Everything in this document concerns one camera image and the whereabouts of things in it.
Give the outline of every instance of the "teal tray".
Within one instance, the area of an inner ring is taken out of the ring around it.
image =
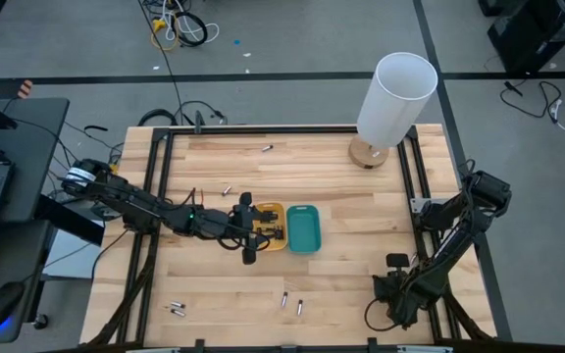
[[[295,253],[311,254],[322,247],[320,215],[311,205],[291,206],[286,211],[289,250]]]

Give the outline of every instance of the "white lamp shade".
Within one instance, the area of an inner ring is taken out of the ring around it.
[[[411,53],[382,58],[357,120],[361,138],[374,148],[397,145],[437,88],[437,72]]]

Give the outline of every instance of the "yellow tray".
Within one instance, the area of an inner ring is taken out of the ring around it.
[[[270,230],[266,230],[266,228],[272,227],[280,227],[282,229],[282,239],[270,239],[270,246],[268,246],[263,251],[277,251],[283,250],[287,244],[286,238],[286,216],[284,215],[284,207],[280,203],[275,202],[268,202],[256,205],[256,209],[265,212],[265,211],[272,211],[278,214],[279,218],[275,221],[270,223],[261,223],[261,221],[254,221],[252,224],[254,225],[254,231],[257,231],[260,228],[264,234],[268,235],[272,232]]]

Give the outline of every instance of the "blue light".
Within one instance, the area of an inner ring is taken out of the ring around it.
[[[6,329],[7,327],[9,327],[10,324],[11,324],[11,322],[12,322],[12,317],[9,317],[8,319],[6,319],[6,321],[3,322],[3,324],[0,325],[0,331],[2,331],[2,330],[4,330],[4,329]]]

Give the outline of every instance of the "wooden tabletop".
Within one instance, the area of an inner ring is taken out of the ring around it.
[[[440,125],[420,125],[420,144],[434,198],[458,192],[457,180]],[[145,177],[152,128],[128,130],[119,173],[141,186]],[[191,188],[204,190],[206,208],[228,211],[238,195],[251,191],[255,203],[285,207],[315,205],[320,214],[322,249],[297,255],[287,249],[258,253],[251,266],[240,251],[214,241],[184,238],[162,230],[154,275],[145,345],[207,346],[359,345],[375,336],[379,344],[433,342],[429,316],[408,330],[369,330],[363,311],[374,298],[371,275],[384,276],[385,255],[415,253],[398,154],[364,170],[350,162],[352,134],[179,135],[174,141],[168,197],[180,202]],[[274,148],[262,152],[264,146]],[[407,145],[412,178],[420,189]],[[153,190],[157,190],[164,148],[161,146]],[[232,186],[230,194],[222,191]],[[108,226],[103,246],[121,234]],[[133,236],[125,236],[100,260],[80,341],[92,338],[122,300]],[[147,253],[142,250],[141,265]],[[450,273],[453,292],[487,333],[495,334],[474,249]],[[286,307],[281,308],[283,293]],[[301,316],[296,315],[303,300]],[[186,317],[169,312],[171,301],[186,304]],[[437,306],[444,336],[448,328],[443,305]],[[369,319],[387,327],[386,306],[376,304]],[[133,338],[137,310],[129,326]]]

